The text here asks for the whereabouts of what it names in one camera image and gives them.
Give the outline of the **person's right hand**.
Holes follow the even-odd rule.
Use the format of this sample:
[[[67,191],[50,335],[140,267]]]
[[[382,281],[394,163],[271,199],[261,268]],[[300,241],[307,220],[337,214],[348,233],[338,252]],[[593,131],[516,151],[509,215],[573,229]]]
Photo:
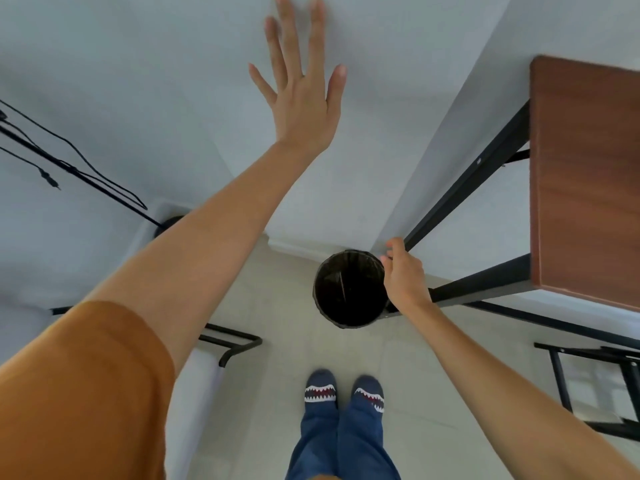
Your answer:
[[[383,279],[388,298],[405,317],[420,317],[433,306],[422,263],[406,250],[401,237],[391,238],[386,249],[394,254],[392,276]]]

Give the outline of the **brown wooden table black frame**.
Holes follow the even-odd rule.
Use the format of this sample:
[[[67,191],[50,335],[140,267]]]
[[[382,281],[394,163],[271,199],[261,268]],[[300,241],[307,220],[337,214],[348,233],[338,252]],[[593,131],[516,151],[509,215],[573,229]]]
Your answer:
[[[640,339],[487,302],[535,289],[640,312],[640,72],[538,55],[529,100],[405,238],[411,250],[503,165],[529,160],[527,254],[430,290],[463,305],[640,350]]]

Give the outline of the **person's left hand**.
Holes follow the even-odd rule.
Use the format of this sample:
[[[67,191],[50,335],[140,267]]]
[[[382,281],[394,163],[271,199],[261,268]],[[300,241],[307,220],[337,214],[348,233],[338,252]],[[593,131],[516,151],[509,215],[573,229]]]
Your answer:
[[[339,125],[342,106],[342,102],[340,106],[328,106],[326,103],[331,76],[326,78],[325,31],[324,0],[310,0],[307,67],[304,70],[301,61],[302,78],[288,82],[279,17],[268,16],[264,22],[264,34],[276,85],[273,89],[278,94],[274,108],[270,109],[275,124],[276,141],[302,150],[313,157],[330,146]]]

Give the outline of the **black round waste bin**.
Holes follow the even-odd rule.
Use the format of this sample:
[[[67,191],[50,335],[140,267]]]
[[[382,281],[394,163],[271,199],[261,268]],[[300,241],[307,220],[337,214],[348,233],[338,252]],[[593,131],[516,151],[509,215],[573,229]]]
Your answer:
[[[312,296],[320,314],[340,329],[366,327],[399,314],[384,285],[385,271],[368,251],[343,250],[319,266]]]

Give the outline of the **orange shirt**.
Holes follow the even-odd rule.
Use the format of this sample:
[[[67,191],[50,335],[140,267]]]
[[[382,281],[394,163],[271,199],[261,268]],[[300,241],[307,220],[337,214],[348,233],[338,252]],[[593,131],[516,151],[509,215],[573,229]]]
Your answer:
[[[0,480],[165,480],[173,361],[126,307],[73,307],[0,366]]]

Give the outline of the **person's right forearm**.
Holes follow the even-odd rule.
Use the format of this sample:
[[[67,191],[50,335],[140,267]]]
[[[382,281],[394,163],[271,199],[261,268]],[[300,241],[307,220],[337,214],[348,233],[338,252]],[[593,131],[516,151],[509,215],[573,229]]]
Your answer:
[[[515,480],[640,480],[608,441],[462,332],[429,301],[401,313],[439,363]]]

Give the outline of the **blue shark print slipper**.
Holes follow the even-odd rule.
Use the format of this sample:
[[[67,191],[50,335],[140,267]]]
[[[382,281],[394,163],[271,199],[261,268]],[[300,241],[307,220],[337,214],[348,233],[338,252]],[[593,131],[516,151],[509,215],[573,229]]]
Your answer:
[[[356,404],[377,417],[382,417],[385,411],[385,396],[383,387],[375,377],[363,374],[354,381],[349,404]]]
[[[306,413],[338,409],[337,381],[327,369],[313,371],[306,382],[303,393]]]

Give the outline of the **black metal folding rack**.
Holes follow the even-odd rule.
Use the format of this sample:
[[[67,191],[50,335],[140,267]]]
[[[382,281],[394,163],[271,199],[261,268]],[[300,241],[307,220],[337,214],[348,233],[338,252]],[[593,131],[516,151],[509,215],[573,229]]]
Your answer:
[[[597,433],[640,444],[640,340],[546,352],[561,405]]]

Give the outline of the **black light stand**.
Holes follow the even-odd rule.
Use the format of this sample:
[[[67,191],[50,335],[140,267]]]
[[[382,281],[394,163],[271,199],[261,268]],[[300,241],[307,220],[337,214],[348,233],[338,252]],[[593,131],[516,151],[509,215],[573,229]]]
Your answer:
[[[137,207],[135,207],[132,204],[130,204],[127,201],[125,201],[123,198],[121,198],[117,194],[115,194],[115,193],[111,192],[110,190],[108,190],[104,185],[98,184],[97,181],[95,180],[95,178],[89,177],[84,172],[78,170],[76,167],[73,167],[72,165],[53,157],[52,155],[50,155],[49,153],[47,153],[46,151],[41,149],[39,146],[37,146],[35,144],[32,144],[32,143],[28,142],[25,138],[20,137],[20,136],[16,135],[15,133],[5,129],[2,125],[0,125],[0,134],[6,136],[10,140],[12,140],[14,143],[20,145],[21,147],[23,147],[24,149],[30,151],[31,153],[34,153],[37,156],[39,156],[39,157],[43,158],[44,160],[48,161],[49,163],[52,163],[57,168],[60,168],[60,169],[64,170],[66,173],[76,177],[77,179],[79,179],[83,183],[89,185],[90,187],[94,188],[95,190],[98,190],[98,192],[102,193],[103,195],[107,196],[108,198],[112,199],[113,201],[116,201],[118,204],[120,204],[124,208],[133,211],[138,216],[142,217],[143,219],[145,219],[149,223],[153,224],[156,227],[156,231],[154,233],[154,238],[156,238],[160,234],[164,233],[164,231],[169,229],[171,226],[176,224],[181,218],[183,218],[183,216],[170,217],[169,219],[166,219],[163,222],[158,222],[154,218],[152,218],[149,215],[147,215],[146,213],[144,213],[142,210],[138,209]]]

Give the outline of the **black metal tube frame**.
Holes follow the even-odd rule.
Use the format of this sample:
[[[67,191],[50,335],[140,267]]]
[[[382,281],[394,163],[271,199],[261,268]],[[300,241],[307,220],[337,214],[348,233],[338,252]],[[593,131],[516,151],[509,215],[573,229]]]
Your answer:
[[[256,335],[213,325],[207,317],[160,311],[140,316],[117,303],[86,301],[67,309],[38,337],[38,347],[69,363],[113,365],[117,370],[142,368],[176,377],[199,342],[226,348],[219,359],[224,368],[231,357],[262,343]]]

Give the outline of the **person's left forearm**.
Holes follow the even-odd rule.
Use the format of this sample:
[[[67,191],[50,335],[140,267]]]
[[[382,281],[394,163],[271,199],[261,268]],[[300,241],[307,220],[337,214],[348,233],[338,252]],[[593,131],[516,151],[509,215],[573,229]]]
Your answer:
[[[305,170],[326,149],[290,134],[87,295],[142,318],[178,374],[261,234]]]

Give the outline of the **blue jeans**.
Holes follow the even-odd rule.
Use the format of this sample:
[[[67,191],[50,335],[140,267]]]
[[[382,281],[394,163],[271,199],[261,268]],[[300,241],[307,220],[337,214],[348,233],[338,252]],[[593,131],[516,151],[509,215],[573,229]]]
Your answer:
[[[285,480],[401,480],[383,446],[382,417],[356,404],[342,411],[304,412]]]

